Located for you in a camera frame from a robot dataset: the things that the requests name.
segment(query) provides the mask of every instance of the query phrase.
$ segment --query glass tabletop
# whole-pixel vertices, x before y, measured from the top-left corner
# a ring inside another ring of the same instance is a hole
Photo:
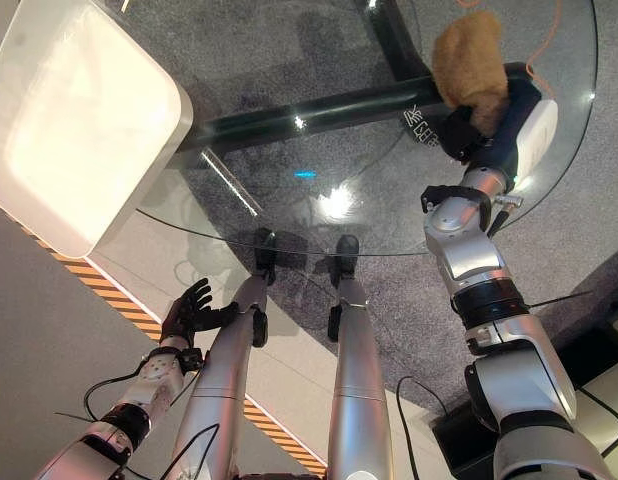
[[[435,38],[475,10],[451,0],[104,2],[187,91],[194,128],[203,129],[221,117],[370,88],[382,92],[400,75],[404,80],[409,72],[396,73],[382,28],[373,23],[374,9],[387,3],[427,65]],[[525,62],[545,41],[555,4],[499,0],[477,8],[500,19],[504,61]],[[556,34],[533,64],[555,92],[558,130],[543,161],[513,192],[524,203],[509,223],[547,197],[576,154],[595,96],[596,42],[590,0],[563,2]],[[288,138],[176,154],[163,175],[177,171],[186,198],[159,191],[163,183],[139,210],[175,228],[246,245],[266,227],[279,233],[284,251],[328,255],[350,233],[360,239],[361,255],[423,253],[420,194],[428,185],[457,184],[464,167],[435,142],[418,143],[404,110],[311,134],[303,134],[302,115],[285,113],[297,130]],[[204,216],[183,208],[192,201]]]

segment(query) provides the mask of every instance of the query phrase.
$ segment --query orange cable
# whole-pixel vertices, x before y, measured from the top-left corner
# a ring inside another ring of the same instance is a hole
[[[479,5],[480,2],[481,0],[456,0],[456,3],[458,3],[458,5],[460,5],[463,8],[475,7]],[[547,82],[543,77],[533,72],[532,65],[533,65],[533,62],[542,54],[542,52],[544,52],[547,49],[547,47],[549,47],[549,45],[551,44],[551,41],[553,40],[553,37],[555,37],[556,31],[558,30],[558,26],[560,25],[561,15],[562,15],[562,0],[556,0],[556,11],[553,17],[553,24],[551,25],[551,28],[549,29],[549,32],[547,33],[547,36],[545,37],[545,40],[542,43],[542,45],[540,45],[540,47],[531,54],[531,56],[527,59],[527,62],[525,63],[525,70],[527,71],[529,76],[532,79],[534,79],[538,83],[538,85],[540,85],[547,92],[549,97],[553,99],[556,98],[553,88],[551,88],[551,85],[549,85],[549,82]]]
[[[531,56],[527,60],[527,63],[525,64],[525,68],[529,76],[533,78],[536,82],[538,82],[538,85],[544,88],[546,92],[549,94],[549,97],[553,99],[556,98],[556,95],[554,94],[553,89],[551,88],[551,85],[549,85],[549,82],[547,82],[540,75],[534,73],[531,70],[531,66],[533,65],[533,62],[540,56],[540,54],[542,54],[542,52],[544,52],[547,49],[547,47],[551,44],[551,40],[553,40],[553,37],[556,35],[556,31],[558,30],[558,25],[560,25],[561,13],[562,13],[562,0],[556,0],[556,12],[554,13],[553,24],[551,25],[551,28],[549,29],[549,33],[547,33],[547,37],[545,38],[545,41],[542,43],[542,45],[540,45],[538,50],[536,50],[534,53],[531,54]]]
[[[456,2],[458,2],[458,5],[460,5],[462,8],[471,8],[479,5],[481,0],[456,0]]]

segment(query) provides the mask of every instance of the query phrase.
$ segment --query blue light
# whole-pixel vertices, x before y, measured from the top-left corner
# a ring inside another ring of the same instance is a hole
[[[293,176],[296,178],[315,178],[318,174],[313,170],[296,170],[293,172]]]

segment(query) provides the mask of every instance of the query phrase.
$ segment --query gray floor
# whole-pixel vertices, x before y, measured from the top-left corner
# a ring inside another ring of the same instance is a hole
[[[106,3],[123,27],[185,87],[198,121],[391,81],[353,0],[209,0],[196,5],[152,0],[132,2],[124,16],[115,13],[120,2]],[[415,1],[415,15],[414,2],[399,3],[426,58],[433,38],[459,11],[453,5]],[[543,22],[553,14],[551,2],[525,3],[524,8],[516,1],[488,6],[504,20],[508,61],[524,59],[533,51],[539,32],[548,28]],[[595,64],[588,6],[587,1],[564,3],[561,30],[538,64],[540,71],[549,72],[561,109],[558,147],[534,173],[539,183],[558,181],[587,118],[583,112]],[[582,148],[547,199],[496,237],[528,303],[568,294],[601,265],[595,278],[604,277],[606,285],[618,282],[618,0],[599,1],[596,7],[598,85]],[[363,248],[396,252],[409,245],[406,251],[415,251],[422,240],[421,216],[414,213],[417,196],[428,184],[457,181],[460,172],[440,152],[410,142],[395,119],[231,152],[225,162],[264,207],[267,226],[293,232],[279,235],[284,246],[325,252],[347,231],[361,238]],[[326,180],[321,176],[311,186],[298,186],[291,172],[303,166],[324,173]],[[221,234],[248,241],[263,217],[254,221],[209,169],[189,170],[185,176]],[[362,195],[367,216],[343,228],[309,228],[313,218],[302,216],[306,198],[328,194],[344,179],[352,180]],[[526,204],[534,203],[533,196]],[[251,263],[249,249],[233,248],[246,265]],[[282,260],[285,266],[279,269],[270,295],[334,349],[326,338],[334,294],[322,256],[287,255]],[[445,402],[463,400],[463,370],[472,358],[434,259],[367,257],[360,260],[359,272],[370,293],[387,386],[394,388],[397,379],[409,373]],[[596,297],[588,299],[591,304],[604,302],[602,285],[596,284]],[[598,317],[585,315],[589,304],[572,305],[581,310],[567,314],[571,307],[566,304],[561,306],[564,310],[551,310],[547,323],[553,335],[573,334],[597,321]],[[405,395],[437,408],[426,392],[407,388]]]
[[[90,385],[133,371],[153,348],[0,212],[0,480],[32,478],[85,428],[54,412],[84,415],[82,395]],[[123,391],[113,385],[94,394],[94,411],[105,412]],[[130,462],[133,468],[160,476],[186,402],[185,395],[169,411]],[[306,472],[247,420],[242,429],[241,471]]]

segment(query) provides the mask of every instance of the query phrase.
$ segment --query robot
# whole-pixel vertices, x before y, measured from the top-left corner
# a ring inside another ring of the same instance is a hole
[[[529,81],[511,80],[509,90],[511,106],[492,139],[474,135],[462,111],[443,125],[443,148],[467,169],[459,185],[429,187],[422,194],[426,243],[477,357],[465,370],[474,412],[499,433],[494,478],[610,480],[595,447],[572,427],[574,388],[492,240],[521,203],[508,193],[540,161],[557,124],[556,103],[541,100]],[[494,206],[501,210],[492,222]],[[161,480],[318,478],[239,476],[235,465],[249,352],[266,343],[266,292],[275,280],[275,234],[259,234],[256,269],[231,304],[211,310],[206,280],[188,289],[171,307],[159,347],[143,360],[125,395],[37,479],[123,479],[123,467],[182,389],[185,373],[199,369],[173,462]],[[326,478],[393,480],[378,349],[367,295],[355,277],[358,250],[350,235],[336,249],[340,301],[331,309],[328,333],[339,352]],[[214,328],[219,332],[203,358],[193,348],[194,334]]]

